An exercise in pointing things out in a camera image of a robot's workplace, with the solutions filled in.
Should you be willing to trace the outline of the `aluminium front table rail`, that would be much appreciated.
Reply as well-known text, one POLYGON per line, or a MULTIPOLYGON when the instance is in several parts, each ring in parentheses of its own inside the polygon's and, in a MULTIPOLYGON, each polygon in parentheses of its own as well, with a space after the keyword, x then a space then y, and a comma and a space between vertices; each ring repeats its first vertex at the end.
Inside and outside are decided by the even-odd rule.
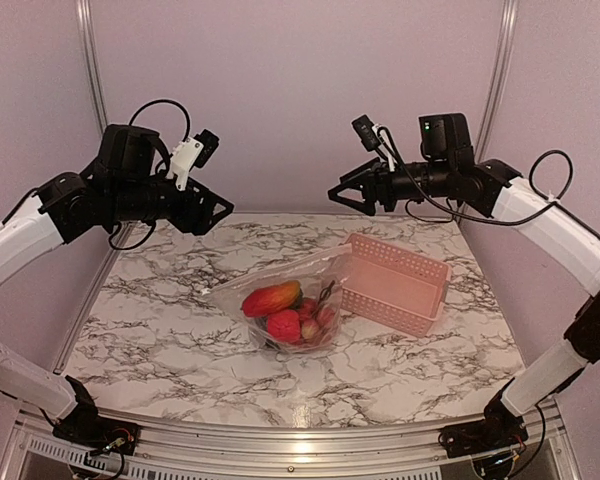
MULTIPOLYGON (((542 405, 546 428, 537 451, 542 421, 525 416, 526 449, 515 462, 513 479, 583 479, 555 402, 542 405)), ((480 479, 474 463, 508 453, 500 449, 451 459, 439 444, 443 427, 478 420, 479 415, 403 425, 299 429, 185 422, 101 409, 107 417, 139 425, 133 455, 125 455, 119 479, 480 479)), ((36 409, 23 406, 0 462, 0 479, 67 478, 90 470, 105 478, 118 457, 84 465, 88 449, 57 439, 36 409)))

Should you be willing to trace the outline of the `right aluminium corner post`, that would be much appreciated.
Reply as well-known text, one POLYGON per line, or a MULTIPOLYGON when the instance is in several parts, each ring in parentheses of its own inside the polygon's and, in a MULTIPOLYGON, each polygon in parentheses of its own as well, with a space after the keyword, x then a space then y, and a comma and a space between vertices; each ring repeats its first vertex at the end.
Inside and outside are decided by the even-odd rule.
POLYGON ((518 9, 518 0, 505 0, 503 2, 491 80, 476 141, 475 154, 478 162, 487 159, 488 147, 493 134, 498 110, 504 98, 513 53, 518 9))

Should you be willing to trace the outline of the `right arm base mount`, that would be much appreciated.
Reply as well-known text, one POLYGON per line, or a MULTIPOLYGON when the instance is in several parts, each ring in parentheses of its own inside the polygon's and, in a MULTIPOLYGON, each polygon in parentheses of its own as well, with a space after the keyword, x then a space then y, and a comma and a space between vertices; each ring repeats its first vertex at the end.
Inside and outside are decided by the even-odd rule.
POLYGON ((476 455, 510 446, 521 446, 529 438, 523 423, 511 428, 486 419, 443 427, 438 436, 439 445, 449 458, 476 455))

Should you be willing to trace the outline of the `clear zip top bag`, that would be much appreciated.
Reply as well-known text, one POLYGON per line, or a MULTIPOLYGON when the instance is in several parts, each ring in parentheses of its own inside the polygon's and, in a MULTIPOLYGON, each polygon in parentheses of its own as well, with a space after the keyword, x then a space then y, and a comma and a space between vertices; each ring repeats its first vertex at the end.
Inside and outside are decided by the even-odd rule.
POLYGON ((209 302, 243 323, 260 348, 285 354, 331 347, 353 265, 343 244, 216 286, 209 302))

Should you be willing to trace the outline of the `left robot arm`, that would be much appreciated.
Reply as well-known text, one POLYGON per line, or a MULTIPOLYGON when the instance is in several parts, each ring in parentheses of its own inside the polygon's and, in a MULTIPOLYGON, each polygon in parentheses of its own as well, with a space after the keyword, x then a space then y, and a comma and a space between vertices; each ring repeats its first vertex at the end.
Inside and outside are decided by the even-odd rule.
MULTIPOLYGON (((232 213, 231 202, 190 178, 219 146, 208 130, 167 149, 158 132, 133 125, 106 127, 96 158, 37 187, 0 222, 0 285, 38 257, 94 227, 114 234, 125 222, 170 222, 202 236, 232 213)), ((106 423, 86 388, 12 352, 0 342, 0 392, 30 403, 86 445, 105 438, 106 423)))

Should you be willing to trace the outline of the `left aluminium corner post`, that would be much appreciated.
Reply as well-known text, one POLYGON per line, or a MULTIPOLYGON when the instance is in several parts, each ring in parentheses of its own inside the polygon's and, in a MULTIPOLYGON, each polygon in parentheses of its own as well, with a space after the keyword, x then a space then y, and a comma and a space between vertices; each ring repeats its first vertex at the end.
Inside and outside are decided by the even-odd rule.
POLYGON ((98 130, 103 133, 108 124, 108 115, 98 62, 91 2, 76 0, 75 5, 91 102, 98 130))

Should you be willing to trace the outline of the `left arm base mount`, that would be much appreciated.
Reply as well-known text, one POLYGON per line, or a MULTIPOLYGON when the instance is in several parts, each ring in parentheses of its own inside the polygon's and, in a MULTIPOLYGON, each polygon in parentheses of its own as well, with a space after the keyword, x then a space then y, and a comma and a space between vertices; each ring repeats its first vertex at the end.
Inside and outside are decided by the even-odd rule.
POLYGON ((53 427, 53 435, 62 440, 89 447, 91 450, 103 451, 115 440, 123 439, 116 452, 131 456, 136 448, 140 426, 136 423, 98 417, 95 421, 87 421, 81 425, 61 422, 53 427))

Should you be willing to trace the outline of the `bunch of red lychees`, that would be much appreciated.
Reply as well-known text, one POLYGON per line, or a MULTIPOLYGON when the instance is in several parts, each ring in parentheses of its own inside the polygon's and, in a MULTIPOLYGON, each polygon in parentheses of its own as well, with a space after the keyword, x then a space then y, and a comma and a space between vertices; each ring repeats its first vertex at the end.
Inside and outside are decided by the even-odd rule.
POLYGON ((313 298, 304 298, 298 309, 301 339, 311 346, 326 345, 333 338, 335 310, 328 305, 319 306, 313 298))

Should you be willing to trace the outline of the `pink plastic basket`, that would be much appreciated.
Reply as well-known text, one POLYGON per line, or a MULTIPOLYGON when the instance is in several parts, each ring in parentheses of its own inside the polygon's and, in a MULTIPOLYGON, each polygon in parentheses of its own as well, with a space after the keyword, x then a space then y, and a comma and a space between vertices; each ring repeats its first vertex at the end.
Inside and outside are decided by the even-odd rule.
POLYGON ((418 338, 442 315, 451 267, 407 249, 351 234, 351 273, 342 308, 418 338))

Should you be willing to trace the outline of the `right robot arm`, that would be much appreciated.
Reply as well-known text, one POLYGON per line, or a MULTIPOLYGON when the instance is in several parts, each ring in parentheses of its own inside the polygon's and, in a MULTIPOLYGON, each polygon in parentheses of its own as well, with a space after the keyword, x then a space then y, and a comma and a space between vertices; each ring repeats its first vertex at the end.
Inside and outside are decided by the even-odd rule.
POLYGON ((343 175, 330 200, 372 216, 378 206, 391 212, 401 201, 427 202, 447 212, 442 199, 465 203, 469 220, 511 227, 544 250, 588 294, 563 338, 506 384, 484 409, 475 438, 495 448, 519 429, 524 414, 547 396, 569 386, 600 361, 600 234, 542 193, 530 176, 499 161, 474 159, 468 123, 461 113, 422 116, 419 162, 404 162, 390 130, 367 116, 352 127, 377 158, 343 175))

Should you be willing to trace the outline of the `orange carrot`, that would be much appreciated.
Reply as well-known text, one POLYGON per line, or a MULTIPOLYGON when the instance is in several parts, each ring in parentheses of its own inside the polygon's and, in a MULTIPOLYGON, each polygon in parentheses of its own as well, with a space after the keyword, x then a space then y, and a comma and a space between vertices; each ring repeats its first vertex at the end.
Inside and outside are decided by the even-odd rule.
POLYGON ((247 318, 259 318, 292 306, 301 294, 297 280, 259 288, 251 292, 242 302, 241 310, 247 318))

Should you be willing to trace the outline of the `red strawberry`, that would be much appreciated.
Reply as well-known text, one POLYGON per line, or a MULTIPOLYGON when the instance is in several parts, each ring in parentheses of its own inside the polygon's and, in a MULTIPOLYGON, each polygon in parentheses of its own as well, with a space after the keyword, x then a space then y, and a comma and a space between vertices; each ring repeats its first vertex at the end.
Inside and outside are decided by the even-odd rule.
POLYGON ((276 342, 293 344, 301 339, 300 317, 295 310, 286 309, 269 315, 266 329, 276 342))

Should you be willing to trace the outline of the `aluminium corner post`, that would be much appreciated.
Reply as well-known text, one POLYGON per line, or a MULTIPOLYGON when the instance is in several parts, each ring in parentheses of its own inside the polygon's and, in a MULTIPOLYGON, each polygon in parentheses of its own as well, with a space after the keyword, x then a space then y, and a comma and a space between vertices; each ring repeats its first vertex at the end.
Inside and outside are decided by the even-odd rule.
POLYGON ((98 130, 103 133, 108 124, 108 115, 98 62, 91 2, 76 0, 75 5, 91 102, 98 130))
POLYGON ((478 162, 487 159, 488 147, 493 134, 498 110, 504 98, 513 53, 518 9, 518 0, 505 0, 503 2, 491 80, 476 141, 475 154, 478 162))

